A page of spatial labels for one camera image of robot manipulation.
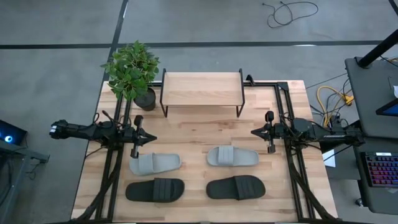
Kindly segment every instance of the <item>computer monitor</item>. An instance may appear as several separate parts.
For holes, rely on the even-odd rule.
[[[0,120],[0,141],[20,146],[27,131]]]
[[[376,114],[384,116],[398,116],[398,99],[395,99],[377,109]]]

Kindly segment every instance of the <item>blue light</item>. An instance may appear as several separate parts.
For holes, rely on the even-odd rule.
[[[4,138],[4,140],[5,140],[6,142],[10,143],[10,142],[12,141],[12,137],[11,137],[11,136],[6,136],[6,137]]]

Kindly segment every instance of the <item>wooden shelf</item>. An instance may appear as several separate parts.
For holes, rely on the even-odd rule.
[[[242,73],[164,70],[160,97],[166,117],[168,106],[243,106]]]

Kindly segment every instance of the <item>rgb keyboard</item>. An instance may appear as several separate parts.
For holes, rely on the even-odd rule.
[[[362,152],[371,187],[398,187],[398,153]]]

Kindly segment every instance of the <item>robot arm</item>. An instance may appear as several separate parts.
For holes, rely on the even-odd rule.
[[[291,120],[291,127],[281,119],[280,123],[272,125],[274,112],[266,113],[266,124],[263,128],[252,130],[251,133],[269,141],[268,153],[275,152],[274,138],[288,139],[296,149],[307,147],[310,142],[319,142],[327,148],[332,148],[340,144],[360,146],[364,143],[361,130],[354,126],[342,127],[340,120],[334,119],[333,129],[327,129],[312,121],[303,118]]]
[[[66,139],[69,137],[98,141],[103,147],[113,147],[119,143],[133,143],[131,157],[138,158],[138,146],[143,146],[148,142],[155,141],[156,136],[146,133],[142,128],[141,115],[134,119],[136,129],[130,126],[118,126],[107,112],[103,114],[109,118],[109,121],[93,123],[89,126],[79,124],[69,124],[67,121],[59,120],[51,125],[50,136],[54,139]]]

